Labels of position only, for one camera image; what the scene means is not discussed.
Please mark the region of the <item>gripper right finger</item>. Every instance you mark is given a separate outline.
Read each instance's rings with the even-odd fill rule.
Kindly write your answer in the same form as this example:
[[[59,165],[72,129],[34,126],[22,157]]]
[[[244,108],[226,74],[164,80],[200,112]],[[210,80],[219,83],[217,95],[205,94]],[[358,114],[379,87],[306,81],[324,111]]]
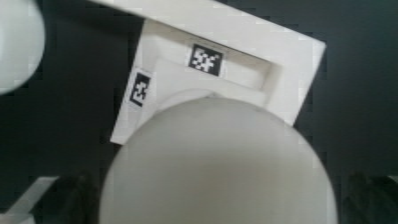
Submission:
[[[398,224],[398,181],[390,176],[351,176],[344,224]]]

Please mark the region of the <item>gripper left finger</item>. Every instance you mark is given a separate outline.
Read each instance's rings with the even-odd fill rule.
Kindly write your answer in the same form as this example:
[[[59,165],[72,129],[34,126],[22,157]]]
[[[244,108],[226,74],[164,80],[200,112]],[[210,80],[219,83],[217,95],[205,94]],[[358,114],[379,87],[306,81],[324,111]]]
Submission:
[[[42,176],[2,212],[2,224],[98,224],[98,203],[90,174]]]

